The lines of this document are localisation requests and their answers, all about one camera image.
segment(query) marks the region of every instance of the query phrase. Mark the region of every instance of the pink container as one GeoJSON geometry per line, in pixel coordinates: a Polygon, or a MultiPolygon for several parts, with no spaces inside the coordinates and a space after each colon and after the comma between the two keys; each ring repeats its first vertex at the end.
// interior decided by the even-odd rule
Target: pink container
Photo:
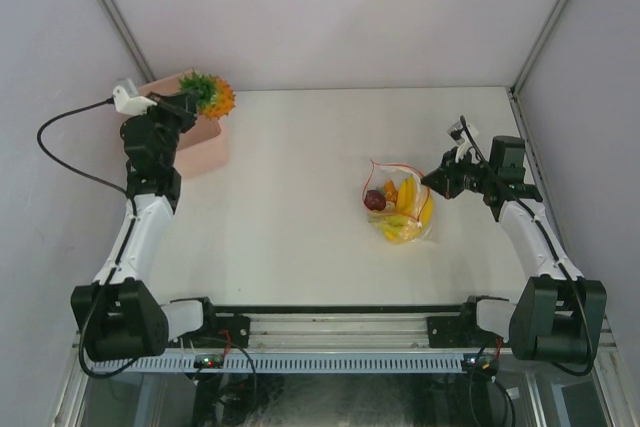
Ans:
{"type": "MultiPolygon", "coordinates": [[[[180,78],[192,71],[165,77],[138,88],[140,95],[155,92],[160,95],[177,94],[180,78]]],[[[227,129],[217,120],[198,116],[196,125],[180,136],[176,152],[175,168],[185,178],[192,178],[210,172],[229,161],[227,129]]]]}

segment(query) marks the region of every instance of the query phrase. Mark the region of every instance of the grape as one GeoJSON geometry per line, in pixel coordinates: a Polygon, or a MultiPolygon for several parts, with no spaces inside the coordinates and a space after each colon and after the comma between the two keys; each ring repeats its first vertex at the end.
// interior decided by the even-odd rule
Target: grape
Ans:
{"type": "Polygon", "coordinates": [[[384,210],[387,207],[387,200],[384,195],[377,190],[369,190],[364,197],[364,205],[369,210],[384,210]]]}

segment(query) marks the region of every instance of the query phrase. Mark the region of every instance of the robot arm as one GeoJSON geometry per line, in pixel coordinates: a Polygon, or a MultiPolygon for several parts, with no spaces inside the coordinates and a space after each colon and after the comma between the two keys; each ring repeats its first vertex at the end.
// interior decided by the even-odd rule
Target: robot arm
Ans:
{"type": "Polygon", "coordinates": [[[198,330],[203,302],[160,306],[147,289],[151,264],[180,197],[173,167],[178,139],[195,123],[195,98],[137,95],[130,81],[114,89],[127,161],[127,210],[111,253],[90,285],[76,287],[71,306],[94,362],[160,355],[170,339],[198,330]]]}
{"type": "Polygon", "coordinates": [[[449,134],[458,147],[446,152],[422,183],[447,199],[464,190],[483,194],[529,276],[517,304],[486,297],[473,302],[474,328],[503,337],[521,360],[589,362],[596,354],[606,292],[567,258],[538,189],[524,183],[524,141],[494,137],[489,161],[478,153],[482,162],[474,163],[468,150],[477,131],[459,122],[449,134]]]}

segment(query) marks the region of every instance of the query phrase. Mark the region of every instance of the white tabletop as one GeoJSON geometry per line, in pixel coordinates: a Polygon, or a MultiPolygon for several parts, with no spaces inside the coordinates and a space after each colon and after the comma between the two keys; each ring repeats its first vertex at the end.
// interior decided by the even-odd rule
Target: white tabletop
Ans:
{"type": "Polygon", "coordinates": [[[517,300],[522,267],[480,194],[436,196],[430,241],[392,245],[366,221],[369,160],[435,169],[460,114],[487,157],[494,135],[518,135],[502,88],[238,93],[231,161],[183,181],[152,292],[218,305],[517,300]]]}

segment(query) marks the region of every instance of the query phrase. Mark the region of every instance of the plastic bag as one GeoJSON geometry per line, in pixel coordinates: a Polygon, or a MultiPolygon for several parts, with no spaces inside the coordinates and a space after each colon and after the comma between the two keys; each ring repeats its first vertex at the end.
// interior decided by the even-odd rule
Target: plastic bag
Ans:
{"type": "Polygon", "coordinates": [[[431,189],[420,183],[424,174],[409,165],[371,163],[371,175],[362,190],[369,223],[394,244],[424,238],[434,206],[431,189]]]}

